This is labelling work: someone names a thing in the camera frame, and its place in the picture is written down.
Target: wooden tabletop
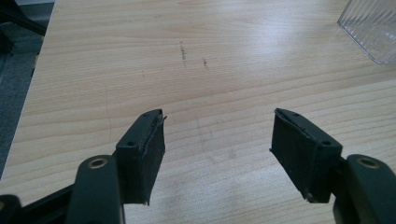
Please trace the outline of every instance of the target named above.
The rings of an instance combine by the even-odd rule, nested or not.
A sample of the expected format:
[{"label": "wooden tabletop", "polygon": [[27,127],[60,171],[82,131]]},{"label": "wooden tabletop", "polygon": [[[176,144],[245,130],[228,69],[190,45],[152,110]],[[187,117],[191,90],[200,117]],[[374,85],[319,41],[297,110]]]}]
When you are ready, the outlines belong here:
[{"label": "wooden tabletop", "polygon": [[0,194],[31,203],[162,108],[150,206],[127,223],[333,223],[269,152],[293,110],[396,171],[396,66],[337,26],[347,0],[57,0]]}]

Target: metal screw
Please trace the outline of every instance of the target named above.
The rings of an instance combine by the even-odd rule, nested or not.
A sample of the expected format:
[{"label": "metal screw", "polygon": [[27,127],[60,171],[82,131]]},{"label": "metal screw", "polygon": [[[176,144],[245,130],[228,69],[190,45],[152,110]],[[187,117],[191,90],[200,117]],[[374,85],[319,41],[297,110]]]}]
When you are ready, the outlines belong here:
[{"label": "metal screw", "polygon": [[363,165],[367,168],[370,168],[370,169],[378,169],[379,168],[379,164],[376,161],[373,161],[368,158],[358,158],[358,163],[360,163],[361,165]]},{"label": "metal screw", "polygon": [[98,169],[104,167],[107,164],[107,160],[103,158],[95,159],[88,164],[91,169]]}]

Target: wood grain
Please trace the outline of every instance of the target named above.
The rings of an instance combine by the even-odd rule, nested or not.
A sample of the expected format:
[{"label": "wood grain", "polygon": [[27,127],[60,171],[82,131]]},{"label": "wood grain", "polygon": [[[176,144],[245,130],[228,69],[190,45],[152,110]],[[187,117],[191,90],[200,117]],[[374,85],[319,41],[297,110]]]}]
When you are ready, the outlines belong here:
[{"label": "wood grain", "polygon": [[0,182],[28,204],[162,108],[166,154],[128,223],[333,223],[269,152],[277,107],[396,171],[396,66],[336,21],[346,1],[57,0]]}]

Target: scratch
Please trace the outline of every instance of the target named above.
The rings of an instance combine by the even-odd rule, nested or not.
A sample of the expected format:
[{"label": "scratch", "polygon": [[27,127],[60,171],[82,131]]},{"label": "scratch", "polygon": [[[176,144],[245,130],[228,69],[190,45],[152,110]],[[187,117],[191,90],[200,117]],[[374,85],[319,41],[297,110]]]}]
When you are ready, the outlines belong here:
[{"label": "scratch", "polygon": [[208,67],[207,67],[207,62],[206,62],[205,58],[203,58],[202,60],[204,61],[204,67],[205,67],[205,68],[208,68]]},{"label": "scratch", "polygon": [[106,113],[107,113],[107,119],[108,119],[108,128],[110,129],[110,133],[108,135],[108,141],[107,143],[110,143],[111,140],[111,117],[108,115],[108,97],[107,97],[107,88],[105,88],[106,90]]},{"label": "scratch", "polygon": [[210,163],[212,163],[212,164],[216,164],[216,160],[215,159],[213,159],[213,157],[209,154],[209,155],[207,155],[206,156],[207,157],[207,159],[209,160],[209,162]]},{"label": "scratch", "polygon": [[235,151],[231,148],[229,151],[228,151],[228,159],[229,160],[233,160],[233,159],[236,159],[236,153],[235,153]]}]

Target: light wood surface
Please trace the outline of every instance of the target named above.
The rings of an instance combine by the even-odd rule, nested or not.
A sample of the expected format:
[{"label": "light wood surface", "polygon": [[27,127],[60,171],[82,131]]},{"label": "light wood surface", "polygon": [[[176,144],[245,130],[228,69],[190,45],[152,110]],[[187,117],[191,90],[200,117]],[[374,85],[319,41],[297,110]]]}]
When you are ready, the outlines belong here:
[{"label": "light wood surface", "polygon": [[277,107],[396,171],[396,66],[337,26],[347,0],[57,0],[0,182],[31,203],[168,116],[150,207],[127,223],[333,223],[269,152]]}]

